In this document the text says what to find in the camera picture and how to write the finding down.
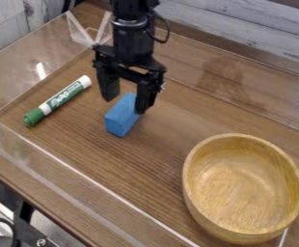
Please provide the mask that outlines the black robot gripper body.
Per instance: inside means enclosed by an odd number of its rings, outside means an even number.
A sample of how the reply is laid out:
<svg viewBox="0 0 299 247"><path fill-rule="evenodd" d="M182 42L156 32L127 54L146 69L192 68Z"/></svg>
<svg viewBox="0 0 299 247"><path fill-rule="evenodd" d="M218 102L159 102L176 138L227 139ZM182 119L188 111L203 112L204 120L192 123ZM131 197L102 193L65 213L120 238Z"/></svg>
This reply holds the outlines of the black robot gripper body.
<svg viewBox="0 0 299 247"><path fill-rule="evenodd" d="M167 42L155 37L155 19L140 18L138 21L112 21L112 44L98 44L95 62L102 61L124 78L136 84L148 72L163 76L166 66L154 58L155 42Z"/></svg>

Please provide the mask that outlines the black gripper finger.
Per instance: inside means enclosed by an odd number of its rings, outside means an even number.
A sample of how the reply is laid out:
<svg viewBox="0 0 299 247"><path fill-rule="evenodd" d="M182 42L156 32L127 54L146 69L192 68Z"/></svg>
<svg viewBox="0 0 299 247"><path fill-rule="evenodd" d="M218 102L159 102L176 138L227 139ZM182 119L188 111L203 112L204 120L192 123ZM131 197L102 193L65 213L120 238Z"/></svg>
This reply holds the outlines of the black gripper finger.
<svg viewBox="0 0 299 247"><path fill-rule="evenodd" d="M162 90L163 76L148 72L136 82L135 113L142 115L154 106L158 93Z"/></svg>
<svg viewBox="0 0 299 247"><path fill-rule="evenodd" d="M95 62L96 79L103 99L110 102L120 94L120 76L102 61Z"/></svg>

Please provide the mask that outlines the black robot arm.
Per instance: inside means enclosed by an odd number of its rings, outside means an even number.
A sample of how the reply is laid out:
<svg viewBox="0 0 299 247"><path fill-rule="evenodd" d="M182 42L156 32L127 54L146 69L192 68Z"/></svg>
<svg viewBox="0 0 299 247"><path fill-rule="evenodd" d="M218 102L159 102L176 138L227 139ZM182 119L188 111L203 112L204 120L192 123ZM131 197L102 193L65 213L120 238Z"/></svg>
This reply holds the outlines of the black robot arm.
<svg viewBox="0 0 299 247"><path fill-rule="evenodd" d="M159 0L110 0L112 7L112 45L94 46L94 67L102 97L107 102L120 94L120 79L136 84L134 112L144 114L163 89L167 67L155 59L155 12Z"/></svg>

